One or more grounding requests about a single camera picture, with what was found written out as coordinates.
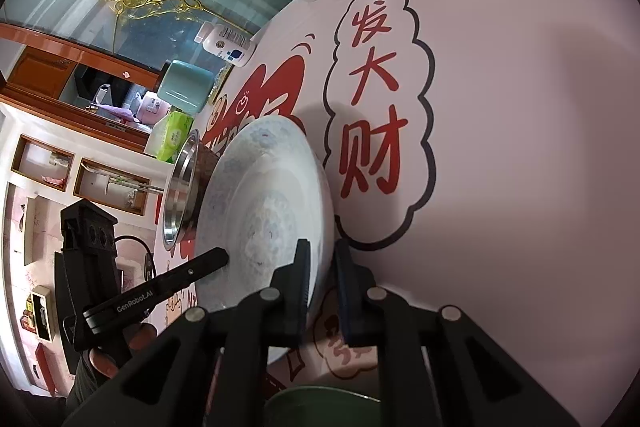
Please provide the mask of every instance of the stainless steel bowl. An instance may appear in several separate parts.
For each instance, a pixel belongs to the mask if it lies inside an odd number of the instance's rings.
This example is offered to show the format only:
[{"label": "stainless steel bowl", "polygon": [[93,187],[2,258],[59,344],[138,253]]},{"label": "stainless steel bowl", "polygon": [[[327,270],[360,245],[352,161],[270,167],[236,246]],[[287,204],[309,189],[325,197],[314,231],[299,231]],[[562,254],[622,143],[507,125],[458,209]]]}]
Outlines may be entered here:
[{"label": "stainless steel bowl", "polygon": [[164,190],[162,240],[167,250],[195,239],[202,198],[217,163],[218,156],[204,147],[198,131],[191,131]]}]

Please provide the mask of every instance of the finger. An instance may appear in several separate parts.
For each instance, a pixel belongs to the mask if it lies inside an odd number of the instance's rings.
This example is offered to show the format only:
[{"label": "finger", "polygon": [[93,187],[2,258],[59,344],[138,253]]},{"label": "finger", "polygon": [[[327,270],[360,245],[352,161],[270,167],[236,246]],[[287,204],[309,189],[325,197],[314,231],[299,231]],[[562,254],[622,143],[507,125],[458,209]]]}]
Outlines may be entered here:
[{"label": "finger", "polygon": [[118,367],[115,365],[113,360],[96,347],[89,351],[89,361],[91,362],[91,365],[96,368],[96,371],[107,378],[115,377],[118,372]]},{"label": "finger", "polygon": [[140,325],[138,333],[129,341],[129,347],[134,350],[143,349],[155,340],[158,331],[151,324],[143,323]]}]

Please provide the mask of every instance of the kitchen counter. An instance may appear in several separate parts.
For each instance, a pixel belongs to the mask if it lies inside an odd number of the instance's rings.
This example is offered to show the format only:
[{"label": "kitchen counter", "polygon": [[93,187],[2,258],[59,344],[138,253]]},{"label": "kitchen counter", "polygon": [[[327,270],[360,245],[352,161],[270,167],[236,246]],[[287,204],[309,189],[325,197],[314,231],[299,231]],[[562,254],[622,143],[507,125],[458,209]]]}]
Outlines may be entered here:
[{"label": "kitchen counter", "polygon": [[[253,119],[289,117],[357,263],[413,305],[461,307],[600,425],[640,366],[638,2],[295,1],[258,38],[196,120],[204,143],[223,152]],[[193,254],[156,245],[158,273]],[[344,345],[324,291],[272,391],[375,394],[376,352]],[[195,302],[191,287],[150,320]]]}]

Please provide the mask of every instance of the wooden framed shelf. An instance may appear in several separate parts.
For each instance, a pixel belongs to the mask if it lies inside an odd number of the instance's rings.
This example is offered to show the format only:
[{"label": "wooden framed shelf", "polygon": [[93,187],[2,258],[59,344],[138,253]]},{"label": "wooden framed shelf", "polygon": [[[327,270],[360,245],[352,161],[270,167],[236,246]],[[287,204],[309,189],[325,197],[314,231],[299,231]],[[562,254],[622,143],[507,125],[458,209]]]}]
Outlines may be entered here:
[{"label": "wooden framed shelf", "polygon": [[147,178],[82,158],[74,186],[74,196],[144,216],[146,192],[118,184],[114,178],[125,180],[131,185],[148,185],[150,182]]},{"label": "wooden framed shelf", "polygon": [[[64,192],[73,160],[72,153],[22,134],[18,139],[11,170],[32,181]],[[63,180],[63,183],[56,185],[46,182],[43,176]]]}]

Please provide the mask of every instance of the wooden door frame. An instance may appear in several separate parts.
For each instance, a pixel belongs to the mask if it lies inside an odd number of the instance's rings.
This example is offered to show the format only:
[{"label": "wooden door frame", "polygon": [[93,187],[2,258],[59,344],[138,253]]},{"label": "wooden door frame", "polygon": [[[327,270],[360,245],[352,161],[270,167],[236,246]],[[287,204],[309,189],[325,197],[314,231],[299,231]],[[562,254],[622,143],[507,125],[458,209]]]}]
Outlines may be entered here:
[{"label": "wooden door frame", "polygon": [[[157,73],[118,58],[109,57],[85,46],[27,28],[0,23],[0,38],[20,42],[20,44],[68,58],[114,76],[126,78],[129,82],[139,84],[147,89],[154,89],[158,81]],[[148,139],[148,134],[138,129],[114,123],[79,107],[7,83],[1,72],[0,101],[81,134],[135,152],[142,153]]]}]

